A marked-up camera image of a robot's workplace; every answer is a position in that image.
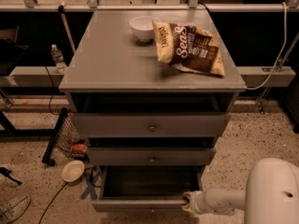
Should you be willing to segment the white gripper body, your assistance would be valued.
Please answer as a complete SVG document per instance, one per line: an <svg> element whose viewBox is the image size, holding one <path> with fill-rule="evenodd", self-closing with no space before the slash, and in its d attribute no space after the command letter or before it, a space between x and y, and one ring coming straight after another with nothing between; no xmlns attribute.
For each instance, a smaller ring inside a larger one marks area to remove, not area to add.
<svg viewBox="0 0 299 224"><path fill-rule="evenodd" d="M208 209L205 203L205 193L203 191L193 191L189 197L190 209L196 215L205 214Z"/></svg>

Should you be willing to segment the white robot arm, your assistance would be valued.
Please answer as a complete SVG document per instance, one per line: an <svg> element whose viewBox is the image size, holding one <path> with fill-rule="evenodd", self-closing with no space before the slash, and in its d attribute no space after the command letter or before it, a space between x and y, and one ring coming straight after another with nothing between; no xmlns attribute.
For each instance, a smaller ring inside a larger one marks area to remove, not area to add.
<svg viewBox="0 0 299 224"><path fill-rule="evenodd" d="M277 158L257 161L245 190L187 191L184 211L232 216L244 211L244 224L299 224L299 168Z"/></svg>

